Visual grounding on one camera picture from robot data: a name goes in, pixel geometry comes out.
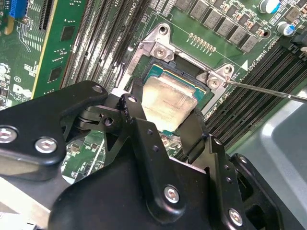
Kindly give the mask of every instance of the dimm slot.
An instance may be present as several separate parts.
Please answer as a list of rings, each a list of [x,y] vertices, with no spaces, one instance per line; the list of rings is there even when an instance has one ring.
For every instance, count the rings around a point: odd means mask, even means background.
[[[262,88],[268,88],[269,84],[276,79],[282,72],[282,70],[294,59],[293,56],[287,55],[285,58],[282,59],[280,63],[274,68],[272,71],[272,74],[270,74],[270,77],[266,78],[265,80],[261,81],[258,85]],[[221,132],[223,132],[223,128],[225,124],[228,124],[231,119],[235,119],[236,116],[242,115],[241,110],[244,110],[248,105],[251,104],[251,102],[258,96],[257,93],[250,93],[247,97],[243,97],[243,101],[238,104],[238,106],[231,111],[231,115],[228,115],[226,119],[223,119],[222,123],[218,123],[215,129],[215,134],[220,135]]]
[[[79,50],[80,46],[81,46],[81,38],[84,37],[85,31],[86,31],[86,25],[89,23],[90,21],[90,16],[92,14],[92,11],[94,9],[94,0],[88,0],[87,5],[85,7],[85,11],[83,14],[83,18],[79,27],[79,31],[77,33],[77,37],[76,40],[74,42],[74,47],[73,47],[73,51],[71,53],[67,68],[66,68],[66,73],[65,76],[63,78],[63,82],[62,82],[62,88],[67,86],[67,83],[69,81],[69,78],[71,77],[72,74],[72,68],[74,66],[74,63],[76,62],[76,51]]]
[[[104,51],[102,52],[102,56],[100,57],[99,63],[102,63],[99,65],[98,67],[98,71],[96,71],[96,75],[94,76],[94,81],[97,81],[98,78],[101,75],[101,71],[104,68],[105,65],[105,61],[108,58],[108,55],[111,53],[112,50],[114,50],[116,48],[116,41],[118,39],[119,36],[121,36],[124,33],[124,30],[126,29],[126,27],[123,25],[124,22],[126,21],[126,19],[129,16],[129,10],[131,9],[131,5],[132,5],[132,0],[127,0],[126,4],[123,5],[121,11],[121,15],[119,17],[119,19],[117,20],[115,29],[113,30]]]
[[[96,73],[97,73],[97,68],[99,68],[99,67],[97,67],[97,66],[100,65],[100,57],[102,56],[102,54],[103,54],[103,52],[105,50],[105,47],[107,45],[107,42],[110,39],[110,34],[114,30],[114,24],[115,24],[115,22],[117,22],[119,12],[121,11],[121,8],[122,8],[122,4],[123,4],[123,1],[121,0],[117,4],[116,12],[114,13],[114,15],[112,17],[112,20],[108,23],[107,28],[104,29],[104,33],[105,34],[104,34],[104,38],[102,40],[102,44],[101,44],[99,53],[97,55],[98,58],[95,60],[95,63],[93,65],[93,67],[91,69],[88,69],[90,74],[87,76],[87,78],[86,78],[87,80],[92,80],[92,81],[97,81],[98,80],[99,76],[97,76]]]
[[[305,70],[301,76],[299,78],[296,78],[293,81],[289,81],[289,85],[286,89],[284,89],[284,92],[291,92],[293,91],[303,80],[305,80],[307,77],[307,70]],[[274,108],[276,105],[278,105],[278,103],[280,103],[282,101],[282,98],[275,98],[270,104],[268,104],[266,106],[266,108],[264,110],[259,111],[259,115],[257,117],[255,117],[250,123],[254,124],[257,121],[261,120],[262,118],[265,117],[265,115],[272,110],[272,108]],[[249,131],[249,129],[251,128],[251,126],[246,126],[245,129],[241,130],[239,133],[235,134],[236,136],[233,137],[229,137],[228,139],[225,139],[224,142],[225,144],[225,148],[228,149],[230,148],[233,144],[235,144],[237,141],[239,141],[245,133],[247,133]]]
[[[297,72],[299,70],[302,69],[302,67],[304,66],[304,64],[302,62],[299,62],[299,63],[293,63],[294,66],[293,68],[291,68],[291,71],[288,71],[287,73],[289,73],[289,79],[291,81],[292,78],[295,78],[295,75],[297,74]],[[285,85],[287,85],[287,81],[289,81],[289,79],[284,79],[284,78],[281,78],[277,81],[277,83],[275,83],[272,87],[270,87],[272,90],[276,90],[276,91],[280,91],[281,88]],[[252,104],[252,107],[249,109],[247,108],[248,110],[248,113],[245,112],[244,116],[238,120],[235,124],[231,125],[231,127],[235,127],[235,129],[231,129],[231,130],[228,130],[226,133],[223,134],[223,137],[229,137],[229,136],[232,136],[233,133],[236,133],[237,130],[240,128],[240,125],[244,122],[246,122],[247,120],[249,120],[254,114],[256,114],[257,110],[259,108],[262,108],[264,106],[265,103],[267,103],[269,100],[272,101],[274,100],[274,97],[272,97],[271,95],[268,95],[268,94],[264,94],[264,93],[260,93],[260,97],[258,100],[256,100],[256,103]]]
[[[150,0],[139,1],[137,6],[135,7],[135,10],[133,11],[133,15],[131,17],[132,20],[130,20],[126,29],[126,33],[124,34],[123,39],[121,40],[121,44],[119,45],[120,48],[115,53],[110,68],[106,73],[106,82],[105,82],[106,89],[110,89],[111,84],[113,83],[115,77],[113,70],[115,68],[120,67],[119,65],[122,63],[124,55],[126,54],[127,49],[137,31],[137,28],[139,27],[142,21],[142,16],[146,13],[146,10],[149,7],[150,3],[151,3]]]
[[[265,74],[266,70],[284,53],[284,50],[280,47],[275,47],[275,49],[271,50],[265,60],[261,60],[259,65],[256,66],[253,71],[251,71],[251,76],[245,77],[242,81],[244,84],[255,85],[256,82]],[[217,123],[222,120],[225,116],[224,112],[232,109],[238,101],[245,95],[247,92],[246,89],[235,88],[233,92],[229,95],[229,97],[225,100],[222,106],[218,107],[218,110],[210,117],[210,119],[206,122],[206,126],[208,129],[213,129]]]
[[[80,79],[82,80],[83,77],[80,74],[80,71],[83,71],[84,68],[84,62],[87,61],[88,55],[91,55],[91,53],[88,51],[88,47],[91,42],[93,42],[93,37],[95,38],[95,34],[97,31],[97,27],[99,28],[101,23],[104,23],[104,20],[101,21],[103,15],[105,12],[108,12],[108,5],[112,4],[112,0],[108,0],[107,3],[105,0],[101,0],[98,4],[97,10],[95,12],[95,15],[93,17],[93,22],[91,24],[91,27],[89,29],[90,34],[83,40],[82,45],[83,49],[80,50],[82,53],[80,55],[80,62],[76,65],[76,69],[73,75],[73,84],[80,82]]]

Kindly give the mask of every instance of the black memory slot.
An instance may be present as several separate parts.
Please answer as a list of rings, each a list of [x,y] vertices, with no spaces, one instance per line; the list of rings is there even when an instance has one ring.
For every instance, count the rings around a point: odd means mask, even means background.
[[[306,63],[276,44],[242,83],[290,93],[307,77]],[[242,88],[235,88],[206,126],[229,149],[247,132],[257,127],[282,99]]]

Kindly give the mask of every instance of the black bracket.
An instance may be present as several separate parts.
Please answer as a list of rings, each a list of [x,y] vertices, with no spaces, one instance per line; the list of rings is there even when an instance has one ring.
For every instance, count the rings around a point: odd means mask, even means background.
[[[83,81],[46,96],[8,108],[0,113],[0,127],[10,128],[16,138],[0,144],[0,175],[44,181],[55,177],[66,156],[66,143],[78,114],[103,104],[107,91]],[[49,138],[56,149],[41,153],[35,143]]]

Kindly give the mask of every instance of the black plastic mechanism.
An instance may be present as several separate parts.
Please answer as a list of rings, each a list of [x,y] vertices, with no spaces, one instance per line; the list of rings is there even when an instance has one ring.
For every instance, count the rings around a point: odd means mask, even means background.
[[[67,143],[105,134],[104,168],[62,193],[49,230],[303,229],[245,157],[226,155],[197,111],[179,127],[189,164],[170,160],[141,97],[142,87],[118,98],[84,81],[0,112],[1,175],[48,180]]]

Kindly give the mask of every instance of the electronic component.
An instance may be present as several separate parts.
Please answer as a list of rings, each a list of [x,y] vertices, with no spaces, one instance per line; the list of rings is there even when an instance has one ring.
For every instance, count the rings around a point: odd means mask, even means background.
[[[42,11],[39,19],[39,29],[46,30],[52,10],[53,0],[44,0]]]
[[[207,19],[205,20],[204,25],[213,29],[219,22],[221,17],[222,15],[219,12],[212,10],[211,13],[208,15]]]
[[[11,0],[11,8],[9,15],[14,18],[23,18],[26,14],[27,0]]]
[[[223,2],[224,2],[224,0],[216,0],[215,3],[214,3],[214,6],[216,8],[220,8]]]
[[[260,27],[261,25],[259,23],[255,23],[249,31],[253,34],[256,34],[256,32],[259,30]]]
[[[245,23],[248,21],[248,19],[249,19],[249,16],[246,14],[243,14],[240,20],[238,21],[238,24],[241,26],[244,26]]]
[[[243,45],[241,46],[241,49],[244,52],[249,53],[252,50],[252,48],[257,44],[257,42],[258,42],[258,39],[256,37],[249,35],[249,38],[243,43]]]
[[[61,41],[69,41],[73,37],[73,33],[75,31],[75,26],[70,25],[70,26],[64,26],[62,36],[61,36]]]
[[[292,23],[299,17],[300,14],[301,12],[297,8],[293,7],[285,17]]]
[[[236,6],[231,5],[230,8],[229,8],[229,10],[227,11],[226,15],[227,15],[228,17],[232,17],[232,16],[235,14],[235,12],[236,12],[237,10],[238,10],[238,8],[237,8]]]
[[[279,22],[276,30],[283,36],[291,36],[295,31],[295,27],[287,22]]]
[[[54,81],[61,76],[63,67],[57,67],[51,70],[48,82]]]
[[[261,13],[276,13],[279,7],[279,0],[261,0],[259,3],[259,11]]]
[[[187,8],[189,7],[189,5],[192,3],[193,0],[177,0],[176,2],[176,6],[183,10],[183,11],[186,11]]]
[[[234,26],[234,23],[229,19],[225,18],[223,23],[220,25],[219,29],[216,31],[219,35],[226,37],[231,28]]]
[[[299,8],[302,8],[307,3],[307,0],[300,0],[296,5]]]
[[[190,15],[195,18],[196,20],[199,20],[203,14],[206,12],[208,9],[208,5],[204,3],[203,1],[199,0],[194,8],[192,9]]]
[[[241,27],[238,27],[230,36],[229,41],[238,45],[245,34],[246,34],[246,31],[242,29]]]
[[[142,107],[158,130],[175,131],[206,94],[186,79],[154,64],[144,79]]]

